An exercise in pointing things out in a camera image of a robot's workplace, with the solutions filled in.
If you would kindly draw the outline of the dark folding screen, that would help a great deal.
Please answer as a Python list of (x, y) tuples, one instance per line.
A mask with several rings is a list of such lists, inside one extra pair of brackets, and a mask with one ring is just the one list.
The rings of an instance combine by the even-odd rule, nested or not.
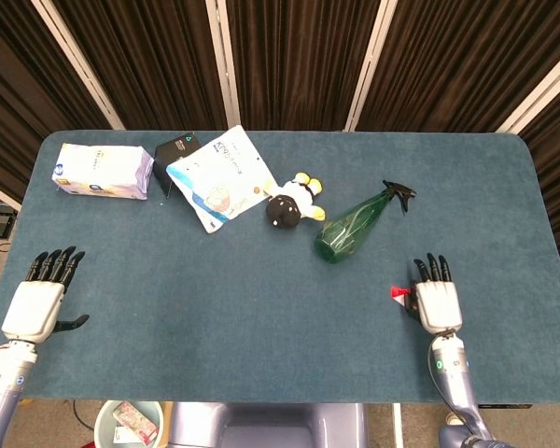
[(226, 24), (251, 130), (493, 132), (560, 63), (560, 0), (0, 0), (0, 190), (51, 133), (220, 130)]

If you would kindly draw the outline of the white and purple tissue pack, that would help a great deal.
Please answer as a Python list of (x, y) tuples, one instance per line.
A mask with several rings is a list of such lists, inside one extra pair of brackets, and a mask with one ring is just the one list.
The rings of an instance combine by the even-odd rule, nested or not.
[(146, 200), (153, 164), (141, 146), (64, 143), (51, 180), (69, 194)]

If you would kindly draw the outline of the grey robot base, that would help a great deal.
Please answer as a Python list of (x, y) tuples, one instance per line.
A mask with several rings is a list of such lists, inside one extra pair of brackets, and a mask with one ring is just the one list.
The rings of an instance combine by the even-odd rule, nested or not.
[(167, 448), (371, 448), (361, 403), (174, 404)]

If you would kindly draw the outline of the black and white plush toy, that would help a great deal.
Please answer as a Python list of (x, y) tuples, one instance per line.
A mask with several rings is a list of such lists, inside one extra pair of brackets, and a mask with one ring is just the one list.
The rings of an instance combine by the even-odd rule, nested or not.
[(317, 178), (299, 172), (282, 186), (269, 179), (263, 188), (269, 195), (266, 218), (277, 229), (296, 228), (303, 218), (315, 221), (326, 219), (325, 210), (314, 204), (315, 197), (323, 190)]

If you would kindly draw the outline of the blue table mat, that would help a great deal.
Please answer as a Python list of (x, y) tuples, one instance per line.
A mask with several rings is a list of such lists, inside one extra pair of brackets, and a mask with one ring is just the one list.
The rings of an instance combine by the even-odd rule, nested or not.
[(252, 132), (273, 175), (324, 186), (329, 217), (380, 191), (367, 241), (330, 264), (319, 224), (281, 231), (258, 205), (207, 233), (182, 196), (74, 196), (51, 179), (61, 146), (153, 150), (171, 131), (60, 131), (42, 143), (0, 281), (1, 326), (33, 259), (84, 252), (60, 317), (79, 329), (38, 349), (33, 398), (428, 402), (430, 336), (391, 297), (442, 255), (482, 403), (560, 402), (560, 258), (525, 142), (507, 133)]

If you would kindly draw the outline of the floral patterned pack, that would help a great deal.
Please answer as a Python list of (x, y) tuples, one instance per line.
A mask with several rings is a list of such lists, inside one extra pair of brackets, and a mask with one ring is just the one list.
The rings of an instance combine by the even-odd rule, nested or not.
[(128, 428), (143, 443), (149, 444), (157, 437), (156, 425), (139, 412), (130, 402), (123, 401), (113, 411), (113, 417)]

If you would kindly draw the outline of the light blue bucket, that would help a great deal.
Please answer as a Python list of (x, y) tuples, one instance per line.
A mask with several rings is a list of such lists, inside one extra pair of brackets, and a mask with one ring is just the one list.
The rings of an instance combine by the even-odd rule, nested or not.
[(95, 448), (159, 448), (164, 430), (157, 401), (108, 400), (94, 424)]

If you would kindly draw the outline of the white and blue pouch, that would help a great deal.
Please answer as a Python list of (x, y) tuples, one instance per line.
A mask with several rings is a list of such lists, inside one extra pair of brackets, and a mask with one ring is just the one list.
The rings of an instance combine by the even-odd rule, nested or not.
[(268, 198), (266, 188), (276, 183), (240, 125), (169, 164), (166, 173), (208, 233)]

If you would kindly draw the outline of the black box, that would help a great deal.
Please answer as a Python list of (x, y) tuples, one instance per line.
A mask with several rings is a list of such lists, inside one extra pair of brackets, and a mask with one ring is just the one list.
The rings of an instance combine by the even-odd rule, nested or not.
[(196, 152), (200, 147), (201, 144), (195, 133), (182, 134), (156, 147), (153, 173), (166, 198), (169, 198), (176, 190), (175, 183), (167, 174), (166, 168), (170, 164)]

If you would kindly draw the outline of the white table leg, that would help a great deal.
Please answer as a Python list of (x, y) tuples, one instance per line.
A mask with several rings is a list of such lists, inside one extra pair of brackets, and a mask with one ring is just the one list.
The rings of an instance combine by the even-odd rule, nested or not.
[(404, 448), (401, 404), (398, 402), (392, 403), (391, 412), (395, 448)]

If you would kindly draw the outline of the small red packet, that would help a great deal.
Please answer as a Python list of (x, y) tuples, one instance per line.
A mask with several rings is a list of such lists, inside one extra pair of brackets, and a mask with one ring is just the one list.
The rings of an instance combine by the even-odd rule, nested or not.
[(391, 298), (407, 311), (418, 310), (415, 287), (392, 286)]

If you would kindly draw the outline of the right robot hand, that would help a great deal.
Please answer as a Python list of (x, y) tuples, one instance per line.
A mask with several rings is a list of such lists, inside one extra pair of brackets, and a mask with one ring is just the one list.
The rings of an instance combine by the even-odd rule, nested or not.
[(443, 255), (427, 253), (427, 260), (413, 260), (420, 280), (404, 295), (408, 315), (429, 334), (462, 328), (462, 313), (448, 261)]

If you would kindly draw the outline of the green spray bottle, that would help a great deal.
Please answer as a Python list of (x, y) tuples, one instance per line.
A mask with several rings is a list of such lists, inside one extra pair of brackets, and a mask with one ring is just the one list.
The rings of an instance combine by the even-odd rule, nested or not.
[(384, 180), (383, 185), (380, 193), (324, 224), (314, 240), (315, 252), (322, 260), (336, 264), (358, 252), (394, 198), (399, 199), (403, 213), (408, 212), (409, 200), (417, 192), (396, 182)]

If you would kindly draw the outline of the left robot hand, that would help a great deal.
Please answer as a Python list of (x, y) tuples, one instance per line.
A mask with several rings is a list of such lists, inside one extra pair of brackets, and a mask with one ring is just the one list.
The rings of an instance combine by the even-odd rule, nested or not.
[(9, 341), (43, 343), (53, 333), (82, 327), (90, 316), (61, 320), (64, 297), (85, 253), (73, 245), (42, 252), (32, 261), (8, 307), (1, 330)]

